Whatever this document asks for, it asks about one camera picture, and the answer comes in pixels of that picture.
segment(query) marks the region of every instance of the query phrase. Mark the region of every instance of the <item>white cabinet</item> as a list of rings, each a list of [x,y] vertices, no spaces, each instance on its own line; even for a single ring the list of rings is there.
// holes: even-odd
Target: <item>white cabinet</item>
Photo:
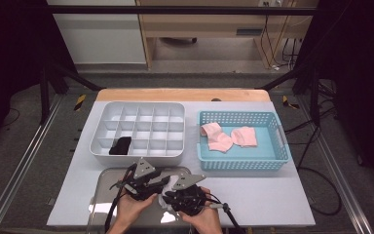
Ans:
[[[49,5],[134,6],[133,0],[48,0]],[[76,64],[145,64],[137,15],[55,14]]]

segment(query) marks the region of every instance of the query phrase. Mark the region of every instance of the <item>white tabletop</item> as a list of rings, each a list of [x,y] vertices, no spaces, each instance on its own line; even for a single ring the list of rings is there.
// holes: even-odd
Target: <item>white tabletop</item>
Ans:
[[[90,143],[104,106],[96,101],[47,224],[51,226],[86,226],[89,204],[99,175],[107,167],[98,163],[90,152]],[[192,174],[207,178],[199,183],[208,187],[222,202],[228,203],[242,226],[310,226],[315,225],[312,211],[292,160],[278,172],[205,172],[197,157],[197,113],[200,110],[276,111],[269,101],[178,101],[185,106],[186,138],[179,166]],[[222,225],[231,220],[220,212]]]

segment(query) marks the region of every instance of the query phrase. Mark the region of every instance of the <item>wooden table edge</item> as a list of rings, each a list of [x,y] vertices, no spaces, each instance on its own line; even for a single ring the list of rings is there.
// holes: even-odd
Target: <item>wooden table edge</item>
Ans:
[[[265,90],[253,89],[104,89],[97,101],[271,101]]]

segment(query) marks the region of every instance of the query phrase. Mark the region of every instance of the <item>blue plastic basket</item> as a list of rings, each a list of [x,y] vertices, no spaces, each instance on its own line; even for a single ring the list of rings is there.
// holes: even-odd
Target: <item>blue plastic basket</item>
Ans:
[[[256,132],[257,146],[240,147],[233,144],[232,148],[223,153],[209,150],[207,136],[200,136],[197,150],[203,170],[277,171],[291,158],[276,112],[199,112],[199,127],[208,123],[218,123],[227,135],[236,128],[252,127]]]

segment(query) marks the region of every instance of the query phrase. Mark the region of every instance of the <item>metal rail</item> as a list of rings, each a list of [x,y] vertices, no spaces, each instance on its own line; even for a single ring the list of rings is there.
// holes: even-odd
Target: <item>metal rail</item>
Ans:
[[[301,104],[300,106],[304,114],[309,118],[309,104],[303,98],[298,98],[298,101]],[[333,157],[332,151],[330,150],[326,140],[322,135],[318,137],[318,146],[320,147],[320,151],[323,153],[322,156],[324,159],[324,163],[326,164],[326,167],[335,182],[335,186],[338,189],[339,194],[341,195],[342,202],[345,205],[346,211],[351,218],[356,232],[359,234],[372,234],[372,228],[365,214],[363,213],[363,210],[360,207],[360,204],[357,201],[354,192],[345,179],[345,176],[343,175],[335,158]]]
[[[47,134],[48,129],[50,128],[53,120],[56,116],[57,111],[59,110],[59,106],[63,100],[63,96],[56,95],[51,107],[50,116],[48,117],[47,121],[40,125],[38,130],[35,133],[35,136],[29,143],[25,153],[23,154],[16,170],[14,171],[10,181],[8,182],[5,190],[3,191],[0,197],[0,223],[4,218],[6,211],[10,207],[12,201],[17,194],[17,191],[22,184],[22,181],[28,172],[32,161],[38,152],[39,147],[41,146],[42,141],[44,140],[45,135]]]

